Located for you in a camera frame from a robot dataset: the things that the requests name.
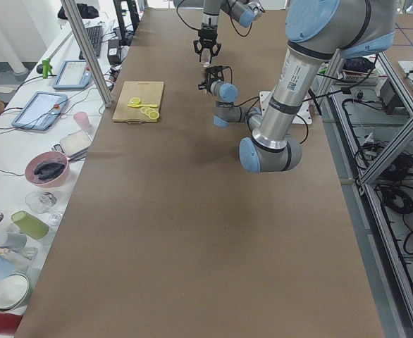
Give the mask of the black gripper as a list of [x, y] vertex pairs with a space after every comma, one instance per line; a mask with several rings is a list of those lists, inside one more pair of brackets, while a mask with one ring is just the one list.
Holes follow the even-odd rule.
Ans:
[[198, 40], [193, 41], [195, 53], [198, 59], [201, 60], [202, 49], [211, 49], [211, 61], [217, 57], [221, 50], [221, 43], [216, 43], [217, 25], [202, 23], [198, 32]]
[[207, 68], [204, 68], [202, 70], [202, 76], [204, 79], [205, 75], [209, 76], [209, 83], [208, 82], [202, 82], [198, 85], [199, 90], [203, 90], [204, 92], [211, 92], [211, 86], [214, 82], [216, 81], [224, 81], [224, 75], [223, 75], [223, 66], [209, 66]]

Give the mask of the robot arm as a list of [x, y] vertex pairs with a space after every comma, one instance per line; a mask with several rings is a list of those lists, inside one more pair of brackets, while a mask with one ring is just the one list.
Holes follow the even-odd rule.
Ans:
[[250, 137], [240, 141], [242, 167], [251, 173], [293, 169], [302, 157], [300, 143], [288, 130], [323, 63], [335, 52], [343, 58], [380, 53], [390, 48], [395, 34], [396, 1], [294, 1], [288, 10], [285, 34], [288, 50], [278, 83], [267, 97], [263, 113], [235, 106], [238, 89], [218, 75], [211, 60], [218, 55], [218, 17], [227, 13], [243, 27], [260, 16], [258, 1], [205, 1], [195, 52], [204, 65], [199, 89], [216, 97], [214, 124], [226, 127], [245, 122]]
[[195, 53], [199, 56], [200, 64], [207, 68], [221, 50], [218, 38], [218, 18], [223, 11], [232, 24], [237, 23], [243, 28], [251, 28], [265, 12], [260, 1], [204, 1], [202, 23], [197, 30], [197, 40], [193, 41]]

